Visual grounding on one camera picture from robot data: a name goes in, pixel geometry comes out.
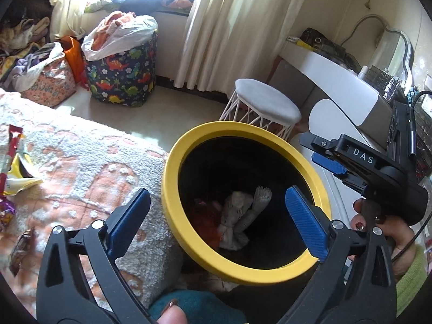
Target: curtain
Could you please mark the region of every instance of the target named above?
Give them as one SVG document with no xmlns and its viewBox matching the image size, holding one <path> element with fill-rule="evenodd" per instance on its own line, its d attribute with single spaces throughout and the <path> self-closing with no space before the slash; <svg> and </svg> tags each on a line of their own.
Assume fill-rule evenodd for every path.
<svg viewBox="0 0 432 324">
<path fill-rule="evenodd" d="M 50 0 L 53 8 L 50 23 L 50 40 L 65 35 L 80 39 L 84 35 L 81 20 L 86 0 Z"/>
<path fill-rule="evenodd" d="M 174 86 L 226 93 L 236 79 L 264 80 L 304 0 L 196 0 Z"/>
</svg>

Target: dinosaur print basket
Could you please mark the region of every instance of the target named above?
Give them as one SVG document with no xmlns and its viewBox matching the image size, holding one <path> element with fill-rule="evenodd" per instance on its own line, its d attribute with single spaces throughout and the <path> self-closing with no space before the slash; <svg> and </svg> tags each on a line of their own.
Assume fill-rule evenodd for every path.
<svg viewBox="0 0 432 324">
<path fill-rule="evenodd" d="M 86 61 L 85 70 L 92 96 L 101 102 L 139 107 L 147 100 L 155 82 L 155 32 L 147 43 L 97 61 Z"/>
</svg>

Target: blanket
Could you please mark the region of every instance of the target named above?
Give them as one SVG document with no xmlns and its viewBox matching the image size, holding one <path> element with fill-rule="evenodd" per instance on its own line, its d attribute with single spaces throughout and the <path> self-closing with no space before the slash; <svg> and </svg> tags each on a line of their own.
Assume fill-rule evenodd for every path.
<svg viewBox="0 0 432 324">
<path fill-rule="evenodd" d="M 42 255 L 52 228 L 85 228 L 105 220 L 138 190 L 152 198 L 150 212 L 126 255 L 116 264 L 145 306 L 175 284 L 182 252 L 161 208 L 161 175 L 167 153 L 147 141 L 113 128 L 59 113 L 0 89 L 0 149 L 8 125 L 24 128 L 25 146 L 43 184 L 14 197 L 17 214 L 0 233 L 0 271 L 24 306 L 35 315 L 35 295 Z M 14 278 L 9 255 L 18 237 L 35 228 L 35 241 Z M 109 308 L 90 264 L 82 257 L 90 287 L 100 306 Z"/>
</svg>

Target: vanity mirror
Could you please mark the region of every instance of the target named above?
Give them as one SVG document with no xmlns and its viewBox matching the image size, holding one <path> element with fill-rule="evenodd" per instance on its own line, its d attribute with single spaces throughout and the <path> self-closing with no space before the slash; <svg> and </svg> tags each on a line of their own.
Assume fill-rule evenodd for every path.
<svg viewBox="0 0 432 324">
<path fill-rule="evenodd" d="M 379 15 L 367 15 L 357 22 L 341 46 L 363 66 L 360 77 L 388 102 L 405 96 L 410 100 L 413 48 L 403 31 L 390 28 Z"/>
</svg>

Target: fingernail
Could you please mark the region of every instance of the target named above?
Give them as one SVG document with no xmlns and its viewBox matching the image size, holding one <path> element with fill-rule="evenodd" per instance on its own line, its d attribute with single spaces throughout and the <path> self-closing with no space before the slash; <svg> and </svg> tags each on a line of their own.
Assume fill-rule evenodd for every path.
<svg viewBox="0 0 432 324">
<path fill-rule="evenodd" d="M 363 229 L 365 228 L 364 226 L 365 225 L 362 222 L 357 222 L 356 223 L 356 229 L 357 229 L 357 231 L 363 231 Z"/>
<path fill-rule="evenodd" d="M 177 299 L 172 299 L 166 306 L 165 308 L 162 310 L 161 312 L 161 316 L 162 314 L 164 314 L 167 310 L 169 310 L 172 306 L 177 306 L 178 305 L 178 300 Z"/>
</svg>

